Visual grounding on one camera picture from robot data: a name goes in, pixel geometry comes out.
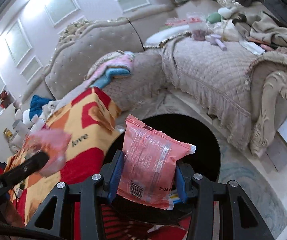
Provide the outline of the pink snack wrapper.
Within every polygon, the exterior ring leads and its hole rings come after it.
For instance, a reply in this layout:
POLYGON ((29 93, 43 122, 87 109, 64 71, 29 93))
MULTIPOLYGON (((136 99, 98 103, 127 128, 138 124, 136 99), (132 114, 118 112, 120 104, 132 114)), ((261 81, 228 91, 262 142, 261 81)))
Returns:
POLYGON ((195 150, 194 145, 177 141, 128 115, 122 148, 125 164, 117 194, 131 202, 172 210, 173 200, 168 195, 176 161, 195 150))

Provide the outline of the red plastic bag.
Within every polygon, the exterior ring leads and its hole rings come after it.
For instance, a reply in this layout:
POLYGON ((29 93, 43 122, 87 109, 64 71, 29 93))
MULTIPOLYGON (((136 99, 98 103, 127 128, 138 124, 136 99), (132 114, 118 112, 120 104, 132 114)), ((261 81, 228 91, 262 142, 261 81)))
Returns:
POLYGON ((65 152, 71 141, 71 135, 61 129, 41 129, 28 135, 23 144, 25 158, 44 152, 49 159, 38 172, 43 177, 49 177, 59 172, 65 165, 65 152))

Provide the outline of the beige thermos bottle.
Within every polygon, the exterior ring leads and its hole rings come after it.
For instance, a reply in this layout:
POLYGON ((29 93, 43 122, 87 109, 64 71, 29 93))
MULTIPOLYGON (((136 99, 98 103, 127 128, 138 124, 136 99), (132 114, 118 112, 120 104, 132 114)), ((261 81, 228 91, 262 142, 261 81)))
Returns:
POLYGON ((21 120, 16 120, 12 127, 22 139, 31 133, 30 129, 21 120))

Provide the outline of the orange red love blanket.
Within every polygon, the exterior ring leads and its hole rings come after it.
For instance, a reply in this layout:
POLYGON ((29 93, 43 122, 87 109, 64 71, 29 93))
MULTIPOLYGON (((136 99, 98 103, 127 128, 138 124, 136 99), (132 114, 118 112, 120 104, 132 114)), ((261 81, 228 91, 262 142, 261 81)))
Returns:
MULTIPOLYGON (((48 119, 42 129, 61 129, 71 135, 71 141, 65 152, 65 165, 59 172, 49 177, 34 173, 24 181, 24 190, 21 195, 11 194, 10 199, 24 224, 28 224, 56 183, 60 181, 67 184, 81 183, 100 171, 110 146, 120 135, 115 127, 115 120, 119 114, 119 107, 104 91, 90 88, 48 119)), ((164 128, 160 128, 158 122, 144 123, 175 139, 164 128)), ((25 160, 22 146, 18 153, 9 157, 6 169, 15 168, 25 160)), ((156 207, 138 205, 144 209, 166 211, 156 207)))

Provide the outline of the blue quilted jacket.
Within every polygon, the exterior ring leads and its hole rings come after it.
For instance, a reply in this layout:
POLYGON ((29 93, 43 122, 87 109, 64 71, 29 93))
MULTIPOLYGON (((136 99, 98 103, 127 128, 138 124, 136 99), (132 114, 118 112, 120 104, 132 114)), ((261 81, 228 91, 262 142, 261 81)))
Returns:
POLYGON ((43 106, 47 105, 49 102, 54 102, 54 100, 34 95, 31 99, 29 108, 30 120, 32 121, 35 115, 37 115, 38 117, 42 115, 44 119, 46 119, 47 115, 43 113, 43 106))

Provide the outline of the folded pink blue blankets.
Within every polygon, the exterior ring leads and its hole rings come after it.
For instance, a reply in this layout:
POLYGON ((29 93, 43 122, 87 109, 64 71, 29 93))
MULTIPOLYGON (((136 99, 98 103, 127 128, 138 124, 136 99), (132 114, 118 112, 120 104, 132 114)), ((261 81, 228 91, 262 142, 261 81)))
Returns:
POLYGON ((86 87, 103 89, 116 78, 131 76, 135 54, 131 51, 112 51, 100 57, 84 77, 86 87))

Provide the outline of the beige tufted sofa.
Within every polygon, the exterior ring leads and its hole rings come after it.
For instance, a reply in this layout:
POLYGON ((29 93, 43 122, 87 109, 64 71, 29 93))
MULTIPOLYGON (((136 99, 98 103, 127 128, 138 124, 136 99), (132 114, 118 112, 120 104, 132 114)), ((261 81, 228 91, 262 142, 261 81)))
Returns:
POLYGON ((214 1, 193 1, 182 7, 151 5, 112 21, 77 21, 61 34, 50 62, 21 95, 60 100, 84 86, 84 77, 102 56, 116 50, 135 54, 133 74, 117 79, 105 92, 128 111, 164 87, 192 96, 218 118, 227 140, 239 150, 261 156, 287 117, 287 48, 256 56, 238 42, 227 51, 208 42, 176 35, 163 46, 145 48, 144 39, 169 17, 187 9, 210 11, 214 1))

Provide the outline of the white ruffled pillow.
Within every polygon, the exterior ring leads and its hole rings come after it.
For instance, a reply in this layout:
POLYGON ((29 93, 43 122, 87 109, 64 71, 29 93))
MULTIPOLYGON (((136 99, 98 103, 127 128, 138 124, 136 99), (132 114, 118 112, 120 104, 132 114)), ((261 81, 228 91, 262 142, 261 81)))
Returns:
POLYGON ((190 27, 188 24, 164 29, 151 35, 143 45, 144 46, 159 45, 166 39, 173 37, 174 35, 177 34, 183 34, 186 31, 190 31, 190 27))

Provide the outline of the beige coat on sofa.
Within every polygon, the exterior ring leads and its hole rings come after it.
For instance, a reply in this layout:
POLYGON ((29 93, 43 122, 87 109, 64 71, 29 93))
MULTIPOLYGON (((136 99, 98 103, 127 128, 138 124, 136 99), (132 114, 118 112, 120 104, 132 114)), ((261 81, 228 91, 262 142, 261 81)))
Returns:
POLYGON ((232 23, 247 41, 287 48, 287 27, 264 11, 258 15, 238 14, 232 23))

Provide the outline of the green white plush toy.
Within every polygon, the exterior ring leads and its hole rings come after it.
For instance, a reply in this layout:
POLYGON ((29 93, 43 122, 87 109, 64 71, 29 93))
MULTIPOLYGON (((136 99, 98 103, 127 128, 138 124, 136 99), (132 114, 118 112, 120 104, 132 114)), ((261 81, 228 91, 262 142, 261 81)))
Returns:
POLYGON ((206 21, 210 24, 220 22, 222 19, 229 19, 233 15, 233 9, 220 8, 217 12, 209 14, 206 18, 206 21))

